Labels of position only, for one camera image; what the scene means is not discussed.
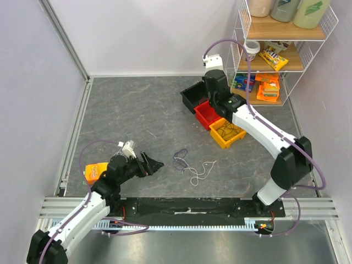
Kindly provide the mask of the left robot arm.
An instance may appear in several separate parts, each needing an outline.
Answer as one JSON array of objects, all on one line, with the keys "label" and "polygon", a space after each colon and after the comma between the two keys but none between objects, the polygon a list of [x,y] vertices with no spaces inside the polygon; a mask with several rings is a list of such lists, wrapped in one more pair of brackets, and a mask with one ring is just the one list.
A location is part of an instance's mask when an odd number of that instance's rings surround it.
[{"label": "left robot arm", "polygon": [[99,179],[89,188],[82,202],[48,231],[32,236],[26,263],[68,263],[78,244],[104,217],[120,212],[120,187],[133,177],[153,175],[164,163],[145,152],[137,157],[113,156]]}]

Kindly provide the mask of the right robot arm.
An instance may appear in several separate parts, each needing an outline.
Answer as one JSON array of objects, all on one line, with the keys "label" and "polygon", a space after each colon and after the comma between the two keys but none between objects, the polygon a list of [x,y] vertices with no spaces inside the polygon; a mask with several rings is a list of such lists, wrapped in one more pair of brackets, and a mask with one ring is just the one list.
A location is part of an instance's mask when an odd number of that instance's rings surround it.
[{"label": "right robot arm", "polygon": [[207,71],[202,79],[215,112],[249,133],[275,160],[270,180],[252,197],[253,213],[265,216],[278,198],[313,170],[311,142],[279,129],[248,106],[245,98],[230,93],[224,71]]}]

